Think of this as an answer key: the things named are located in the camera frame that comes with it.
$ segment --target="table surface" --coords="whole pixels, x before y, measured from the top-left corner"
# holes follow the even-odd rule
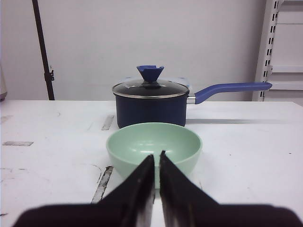
[[[28,208],[91,203],[111,166],[105,144],[118,130],[116,118],[109,130],[101,130],[111,114],[116,114],[113,101],[1,102],[2,227]],[[203,141],[189,176],[198,187],[219,203],[283,206],[303,220],[303,107],[203,102],[187,105],[186,127]],[[7,141],[34,143],[3,145]],[[121,182],[114,169],[103,197]],[[164,226],[159,195],[151,225]]]

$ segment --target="blue handle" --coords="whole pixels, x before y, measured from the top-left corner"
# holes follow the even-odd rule
[[[160,66],[157,68],[155,65],[140,65],[137,66],[137,69],[139,70],[144,80],[152,83],[158,79],[164,67]]]
[[[216,84],[196,92],[196,104],[199,104],[210,96],[221,92],[264,91],[270,89],[271,86],[272,84],[267,82]]]

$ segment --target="saucepan handle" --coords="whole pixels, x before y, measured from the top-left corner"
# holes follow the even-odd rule
[[[271,86],[272,84],[267,82],[216,84],[196,92],[195,97],[188,97],[187,103],[199,104],[221,92],[264,91],[270,89]]]

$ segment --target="lid rim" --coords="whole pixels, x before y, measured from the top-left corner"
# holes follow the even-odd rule
[[[179,83],[176,83],[176,84],[179,84],[179,85],[182,85],[183,87],[185,87],[187,90],[184,91],[184,92],[181,92],[181,93],[176,93],[176,94],[171,94],[171,95],[160,95],[160,96],[139,96],[139,95],[129,95],[129,94],[124,94],[124,93],[120,93],[120,92],[116,92],[114,91],[114,88],[120,84],[123,84],[122,83],[119,83],[119,84],[116,84],[112,87],[112,91],[114,93],[114,95],[117,95],[117,96],[122,96],[122,97],[127,97],[127,98],[138,98],[138,99],[160,99],[160,98],[173,98],[173,97],[178,97],[178,96],[182,96],[182,95],[185,95],[185,94],[189,94],[189,89],[187,86],[183,85],[183,84],[179,84]]]

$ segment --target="bowl rim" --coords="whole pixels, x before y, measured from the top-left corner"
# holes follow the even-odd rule
[[[185,130],[187,130],[187,131],[193,133],[193,134],[199,139],[200,146],[199,146],[199,148],[195,151],[195,153],[192,154],[191,156],[189,156],[189,157],[187,157],[187,158],[181,160],[181,161],[173,162],[175,165],[178,165],[178,164],[180,164],[180,163],[186,162],[187,160],[191,159],[193,156],[195,156],[195,155],[197,155],[197,154],[199,154],[199,153],[201,152],[203,143],[202,143],[202,139],[199,137],[198,134],[196,134],[194,131],[192,131],[192,130],[190,130],[190,129],[184,127],[184,126],[180,126],[180,125],[177,125],[177,124],[171,124],[171,123],[165,123],[165,122],[144,122],[144,123],[132,124],[132,125],[125,126],[125,127],[121,128],[121,129],[115,131],[115,132],[112,133],[112,134],[108,137],[108,139],[106,140],[106,149],[107,149],[107,152],[108,152],[110,155],[114,156],[115,158],[119,159],[120,161],[123,161],[123,162],[128,163],[128,164],[131,164],[131,165],[136,165],[136,166],[138,166],[139,164],[136,164],[136,163],[134,163],[134,162],[130,162],[130,161],[128,161],[128,160],[125,160],[125,159],[120,158],[119,156],[115,155],[115,154],[111,151],[111,149],[109,149],[108,143],[109,143],[109,140],[110,140],[115,134],[117,134],[119,131],[121,131],[121,130],[123,130],[123,129],[126,129],[126,128],[134,127],[134,125],[142,125],[142,124],[165,124],[165,125],[172,125],[172,126],[174,126],[174,127],[179,127],[179,128],[185,129]]]

